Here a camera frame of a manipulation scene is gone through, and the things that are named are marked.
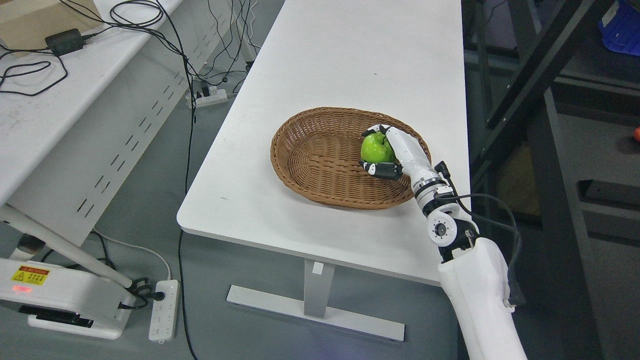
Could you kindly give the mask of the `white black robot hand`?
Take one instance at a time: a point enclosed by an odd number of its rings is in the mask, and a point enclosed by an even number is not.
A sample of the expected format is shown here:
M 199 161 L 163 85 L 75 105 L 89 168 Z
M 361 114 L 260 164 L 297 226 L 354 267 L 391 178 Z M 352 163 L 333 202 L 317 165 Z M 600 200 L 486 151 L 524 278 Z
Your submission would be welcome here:
M 361 156 L 359 164 L 368 174 L 387 180 L 398 180 L 402 175 L 407 175 L 412 187 L 421 187 L 432 179 L 439 181 L 442 179 L 432 167 L 425 150 L 416 137 L 395 126 L 386 124 L 373 125 L 362 132 L 361 136 L 366 137 L 374 133 L 385 135 L 398 164 L 366 161 L 364 156 Z

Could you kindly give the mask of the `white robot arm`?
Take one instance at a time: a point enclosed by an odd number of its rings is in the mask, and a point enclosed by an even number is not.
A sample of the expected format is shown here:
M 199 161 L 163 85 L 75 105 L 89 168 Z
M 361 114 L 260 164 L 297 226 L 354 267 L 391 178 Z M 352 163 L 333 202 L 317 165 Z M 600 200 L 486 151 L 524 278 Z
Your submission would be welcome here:
M 439 282 L 448 296 L 471 360 L 525 360 L 508 299 L 508 265 L 498 246 L 479 235 L 453 190 L 427 159 L 404 168 L 441 255 Z

